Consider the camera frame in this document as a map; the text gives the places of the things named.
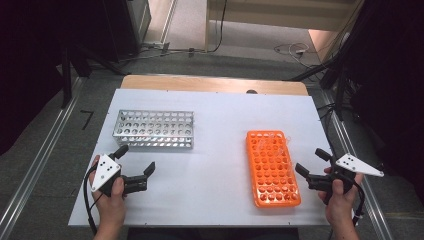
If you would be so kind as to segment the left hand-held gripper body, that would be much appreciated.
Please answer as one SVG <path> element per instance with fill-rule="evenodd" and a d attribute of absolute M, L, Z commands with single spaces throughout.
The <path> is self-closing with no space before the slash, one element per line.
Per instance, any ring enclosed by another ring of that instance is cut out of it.
<path fill-rule="evenodd" d="M 121 166 L 110 156 L 102 154 L 97 162 L 96 173 L 91 184 L 91 191 L 99 191 L 110 197 L 112 186 L 118 177 L 121 177 L 124 181 L 124 195 L 147 190 L 148 177 L 146 175 L 134 177 L 122 175 Z"/>

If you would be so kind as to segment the beige wooden furniture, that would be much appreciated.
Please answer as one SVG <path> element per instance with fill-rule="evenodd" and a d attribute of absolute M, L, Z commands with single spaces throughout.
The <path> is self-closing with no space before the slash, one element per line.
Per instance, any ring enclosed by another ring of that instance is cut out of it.
<path fill-rule="evenodd" d="M 206 0 L 205 50 L 209 23 L 225 20 L 308 29 L 321 61 L 330 59 L 336 44 L 351 30 L 365 0 Z"/>

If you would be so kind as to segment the dark curtain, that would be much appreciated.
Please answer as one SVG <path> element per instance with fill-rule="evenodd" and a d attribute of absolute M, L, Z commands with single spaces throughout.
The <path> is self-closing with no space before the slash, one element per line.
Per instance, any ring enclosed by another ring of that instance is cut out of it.
<path fill-rule="evenodd" d="M 366 0 L 352 36 L 351 104 L 424 203 L 424 0 Z"/>

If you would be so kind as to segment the black metal stand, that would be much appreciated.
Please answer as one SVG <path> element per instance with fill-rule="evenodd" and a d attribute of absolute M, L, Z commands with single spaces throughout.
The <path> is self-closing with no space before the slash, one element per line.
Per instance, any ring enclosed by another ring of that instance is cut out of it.
<path fill-rule="evenodd" d="M 103 59 L 98 54 L 89 50 L 88 48 L 78 44 L 66 44 L 61 46 L 61 60 L 62 60 L 62 80 L 63 80 L 63 102 L 61 108 L 64 109 L 71 101 L 72 87 L 71 87 L 71 67 L 74 67 L 77 74 L 81 77 L 89 77 L 92 69 L 88 64 L 88 59 L 94 60 L 101 66 L 112 71 L 120 76 L 127 76 L 129 73 L 115 67 L 110 62 Z"/>
<path fill-rule="evenodd" d="M 312 75 L 324 72 L 318 83 L 322 89 L 336 87 L 335 101 L 330 104 L 329 110 L 335 112 L 340 121 L 343 120 L 342 111 L 346 109 L 343 103 L 348 79 L 346 61 L 353 43 L 357 40 L 358 34 L 363 28 L 363 20 L 360 19 L 357 22 L 357 18 L 363 15 L 363 6 L 365 4 L 366 0 L 359 0 L 359 5 L 353 10 L 342 31 L 337 34 L 334 41 L 338 43 L 338 48 L 332 53 L 331 57 L 320 65 L 308 67 L 304 73 L 291 78 L 291 81 L 300 82 Z"/>

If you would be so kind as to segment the orange test tube rack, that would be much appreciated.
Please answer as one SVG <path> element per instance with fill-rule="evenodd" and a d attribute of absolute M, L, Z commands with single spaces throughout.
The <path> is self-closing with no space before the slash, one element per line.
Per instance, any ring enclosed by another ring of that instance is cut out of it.
<path fill-rule="evenodd" d="M 274 138 L 272 145 L 258 149 L 258 142 L 272 132 L 280 132 L 282 138 Z M 301 196 L 296 181 L 290 153 L 280 154 L 285 146 L 285 135 L 279 130 L 252 130 L 246 135 L 246 150 L 249 162 L 251 187 L 258 208 L 296 207 Z"/>

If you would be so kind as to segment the person's left hand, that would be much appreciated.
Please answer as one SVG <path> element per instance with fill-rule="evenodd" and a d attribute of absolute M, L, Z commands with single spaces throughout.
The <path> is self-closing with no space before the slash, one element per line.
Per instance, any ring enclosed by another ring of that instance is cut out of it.
<path fill-rule="evenodd" d="M 97 201 L 96 208 L 100 218 L 97 231 L 121 231 L 127 210 L 123 191 L 124 181 L 118 177 L 112 186 L 110 197 L 102 196 L 98 191 L 92 193 Z"/>

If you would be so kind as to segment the black cabinet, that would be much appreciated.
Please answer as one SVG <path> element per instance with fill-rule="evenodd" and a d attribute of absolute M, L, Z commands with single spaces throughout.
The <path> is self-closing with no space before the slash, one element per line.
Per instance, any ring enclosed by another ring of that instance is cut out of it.
<path fill-rule="evenodd" d="M 116 52 L 116 61 L 139 54 L 152 19 L 149 1 L 102 1 Z"/>

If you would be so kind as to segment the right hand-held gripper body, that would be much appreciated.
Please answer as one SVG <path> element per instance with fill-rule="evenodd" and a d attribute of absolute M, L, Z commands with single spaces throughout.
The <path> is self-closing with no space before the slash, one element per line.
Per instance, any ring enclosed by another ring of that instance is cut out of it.
<path fill-rule="evenodd" d="M 328 204 L 333 194 L 332 182 L 335 179 L 342 180 L 344 183 L 344 192 L 348 192 L 356 183 L 355 176 L 357 173 L 378 177 L 384 176 L 382 170 L 372 167 L 350 153 L 346 153 L 339 159 L 332 156 L 332 160 L 329 162 L 330 172 L 327 175 L 316 175 L 309 172 L 309 177 L 306 179 L 309 189 L 326 193 L 326 197 L 323 200 L 325 204 Z"/>

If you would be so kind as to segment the metal test tube rack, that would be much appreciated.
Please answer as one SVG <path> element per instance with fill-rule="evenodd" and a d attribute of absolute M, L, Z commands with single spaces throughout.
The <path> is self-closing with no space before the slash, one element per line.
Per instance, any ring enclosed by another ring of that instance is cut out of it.
<path fill-rule="evenodd" d="M 184 148 L 194 145 L 192 111 L 120 110 L 113 130 L 119 145 Z"/>

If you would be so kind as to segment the person's right hand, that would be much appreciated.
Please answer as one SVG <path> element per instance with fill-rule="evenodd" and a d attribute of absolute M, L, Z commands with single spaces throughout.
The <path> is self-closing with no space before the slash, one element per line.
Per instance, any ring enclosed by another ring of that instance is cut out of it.
<path fill-rule="evenodd" d="M 344 183 L 340 179 L 332 182 L 333 194 L 325 209 L 327 221 L 332 228 L 355 228 L 352 221 L 353 203 L 358 192 L 353 186 L 348 192 L 344 192 Z"/>

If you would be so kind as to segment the aluminium floor rail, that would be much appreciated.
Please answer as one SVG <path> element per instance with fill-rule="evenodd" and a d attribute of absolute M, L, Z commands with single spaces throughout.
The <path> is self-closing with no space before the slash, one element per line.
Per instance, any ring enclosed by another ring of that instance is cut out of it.
<path fill-rule="evenodd" d="M 173 15 L 175 13 L 176 5 L 178 3 L 178 0 L 167 0 L 167 1 L 169 2 L 169 5 L 168 5 L 168 12 L 167 12 L 166 18 L 164 20 L 164 26 L 163 26 L 163 29 L 162 29 L 162 33 L 161 33 L 161 36 L 160 36 L 160 42 L 161 43 L 166 42 L 167 35 L 169 33 L 170 26 L 171 26 L 171 23 L 172 23 L 172 18 L 173 18 Z"/>
<path fill-rule="evenodd" d="M 61 108 L 55 96 L 28 125 L 16 144 L 0 156 L 0 240 L 7 240 L 49 161 L 75 105 L 86 77 L 72 82 L 70 102 Z"/>
<path fill-rule="evenodd" d="M 333 104 L 335 106 L 336 100 L 330 91 L 321 90 L 321 96 L 325 104 Z M 333 125 L 335 133 L 337 134 L 337 143 L 340 143 L 341 148 L 343 149 L 342 155 L 350 153 L 351 155 L 354 155 L 356 157 L 357 154 L 346 129 L 345 121 L 340 121 L 339 118 L 336 116 L 336 113 L 332 113 L 329 118 L 331 119 L 330 122 Z M 364 199 L 363 209 L 365 209 L 363 211 L 370 219 L 378 240 L 393 240 L 393 236 L 387 225 L 385 216 L 380 208 L 377 198 L 367 178 L 367 176 L 378 176 L 365 174 L 363 175 L 363 180 L 361 181 L 360 189 L 358 190 L 359 192 L 361 192 L 362 189 L 361 196 Z"/>

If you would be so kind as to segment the white board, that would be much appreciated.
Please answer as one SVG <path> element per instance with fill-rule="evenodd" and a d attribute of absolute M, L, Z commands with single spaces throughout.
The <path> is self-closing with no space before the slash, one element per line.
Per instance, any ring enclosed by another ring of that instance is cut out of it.
<path fill-rule="evenodd" d="M 320 174 L 327 162 L 315 150 L 329 144 L 309 96 L 231 94 L 118 89 L 111 101 L 95 151 L 111 153 L 118 112 L 186 110 L 194 113 L 191 149 L 135 149 L 120 160 L 123 174 L 139 175 L 151 163 L 155 172 L 144 192 L 126 200 L 128 226 L 312 226 L 323 225 L 325 206 L 304 179 L 301 204 L 258 208 L 253 202 L 246 134 L 280 130 L 291 136 L 293 162 Z"/>

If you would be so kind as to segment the wooden table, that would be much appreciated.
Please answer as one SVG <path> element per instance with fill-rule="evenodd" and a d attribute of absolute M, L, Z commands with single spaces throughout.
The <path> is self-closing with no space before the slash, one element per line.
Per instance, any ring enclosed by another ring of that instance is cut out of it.
<path fill-rule="evenodd" d="M 182 75 L 128 75 L 123 78 L 121 87 L 123 89 L 226 93 L 246 93 L 247 90 L 253 89 L 258 94 L 267 95 L 308 95 L 307 88 L 302 82 Z"/>

